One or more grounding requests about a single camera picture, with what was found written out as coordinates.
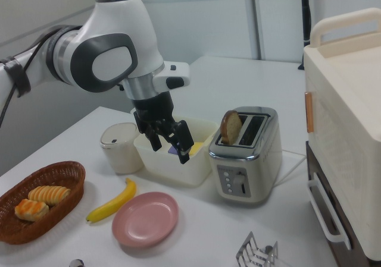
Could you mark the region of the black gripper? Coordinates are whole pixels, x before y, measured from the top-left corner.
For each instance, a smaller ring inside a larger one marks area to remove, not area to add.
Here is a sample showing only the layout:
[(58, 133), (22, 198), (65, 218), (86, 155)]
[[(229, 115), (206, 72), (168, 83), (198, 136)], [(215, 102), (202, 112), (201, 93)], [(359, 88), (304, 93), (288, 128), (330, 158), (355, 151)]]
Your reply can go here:
[(189, 152), (194, 141), (186, 121), (174, 121), (172, 116), (174, 105), (170, 92), (159, 93), (149, 99), (132, 100), (132, 103), (135, 106), (134, 117), (138, 130), (149, 140), (152, 150), (156, 152), (162, 145), (149, 123), (164, 121), (162, 136), (175, 148), (180, 163), (185, 164), (190, 159)]

